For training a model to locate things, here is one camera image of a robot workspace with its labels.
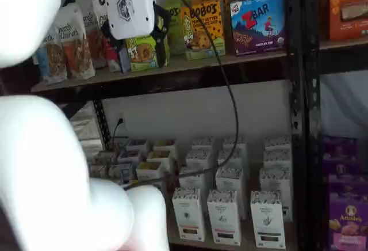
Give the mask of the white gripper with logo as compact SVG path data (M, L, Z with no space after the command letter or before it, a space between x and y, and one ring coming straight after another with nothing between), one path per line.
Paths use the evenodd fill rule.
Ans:
M126 47L125 40L151 35L155 40L158 67L166 62L164 40L170 27L171 14L156 0L105 0L108 20L101 31L107 42L118 51Z

